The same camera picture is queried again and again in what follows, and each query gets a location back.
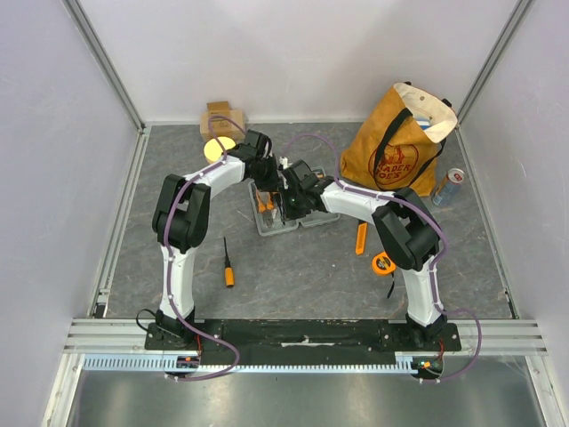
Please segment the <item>grey plastic tool case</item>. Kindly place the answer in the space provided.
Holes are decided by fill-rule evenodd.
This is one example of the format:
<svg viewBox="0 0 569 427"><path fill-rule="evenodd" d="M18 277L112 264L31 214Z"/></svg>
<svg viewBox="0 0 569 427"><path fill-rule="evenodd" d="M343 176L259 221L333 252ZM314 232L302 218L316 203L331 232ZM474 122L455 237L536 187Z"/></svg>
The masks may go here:
<svg viewBox="0 0 569 427"><path fill-rule="evenodd" d="M248 183L248 190L257 231L264 238L295 231L299 227L307 229L330 224L340 219L338 213L292 210L290 208L293 206L287 204L280 193L260 191L253 181Z"/></svg>

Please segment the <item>orange handled pliers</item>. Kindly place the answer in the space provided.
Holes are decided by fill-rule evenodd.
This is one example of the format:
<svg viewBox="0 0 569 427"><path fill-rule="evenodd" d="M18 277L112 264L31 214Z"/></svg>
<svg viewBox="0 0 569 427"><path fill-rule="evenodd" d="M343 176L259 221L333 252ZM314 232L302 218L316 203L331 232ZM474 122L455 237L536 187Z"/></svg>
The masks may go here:
<svg viewBox="0 0 569 427"><path fill-rule="evenodd" d="M276 218L276 203L274 201L273 194L271 192L258 191L255 192L257 210L261 215L263 223L267 227L272 227L274 225L274 220Z"/></svg>

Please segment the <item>orange screwdriver thick shaft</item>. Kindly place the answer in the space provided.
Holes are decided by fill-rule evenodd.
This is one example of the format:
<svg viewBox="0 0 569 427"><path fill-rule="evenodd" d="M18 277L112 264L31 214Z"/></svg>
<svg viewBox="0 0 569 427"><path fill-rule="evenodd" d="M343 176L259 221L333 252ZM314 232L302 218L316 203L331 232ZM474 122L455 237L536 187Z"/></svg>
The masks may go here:
<svg viewBox="0 0 569 427"><path fill-rule="evenodd" d="M232 288L235 285L235 273L231 266L231 261L228 256L228 246L226 238L223 238L224 244L224 278L225 278L225 285L227 288Z"/></svg>

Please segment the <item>orange screwdriver thin shaft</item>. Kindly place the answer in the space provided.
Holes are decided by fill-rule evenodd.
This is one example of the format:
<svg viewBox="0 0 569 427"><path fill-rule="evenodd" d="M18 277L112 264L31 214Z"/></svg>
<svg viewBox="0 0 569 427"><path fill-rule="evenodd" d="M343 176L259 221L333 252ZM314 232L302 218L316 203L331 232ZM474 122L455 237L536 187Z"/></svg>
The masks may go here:
<svg viewBox="0 0 569 427"><path fill-rule="evenodd" d="M282 196L279 191L275 191L272 193L272 200L274 202L275 208L277 209L277 216L280 222L284 223L284 214L283 214L283 201Z"/></svg>

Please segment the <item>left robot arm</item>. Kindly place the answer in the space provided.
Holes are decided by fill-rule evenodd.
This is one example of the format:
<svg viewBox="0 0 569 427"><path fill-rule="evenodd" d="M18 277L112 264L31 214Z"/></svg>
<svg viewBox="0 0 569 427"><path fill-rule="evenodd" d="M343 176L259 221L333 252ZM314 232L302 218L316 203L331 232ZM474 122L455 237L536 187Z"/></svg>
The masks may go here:
<svg viewBox="0 0 569 427"><path fill-rule="evenodd" d="M164 291L156 312L156 328L174 348L195 341L192 279L197 248L207 234L212 199L241 181L253 179L270 187L278 182L272 141L254 130L244 141L222 152L221 159L183 176L168 175L152 219L161 246Z"/></svg>

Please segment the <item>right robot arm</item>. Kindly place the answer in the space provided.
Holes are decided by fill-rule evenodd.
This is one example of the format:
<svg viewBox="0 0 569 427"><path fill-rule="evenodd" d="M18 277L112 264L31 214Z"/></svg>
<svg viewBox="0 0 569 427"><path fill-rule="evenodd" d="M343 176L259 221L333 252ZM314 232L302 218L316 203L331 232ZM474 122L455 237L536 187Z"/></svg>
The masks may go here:
<svg viewBox="0 0 569 427"><path fill-rule="evenodd" d="M417 194L409 188L374 191L330 175L320 178L303 160L290 164L282 157L278 170L284 214L294 217L320 211L375 227L384 252L403 275L408 342L417 350L435 344L447 320L437 283L440 227Z"/></svg>

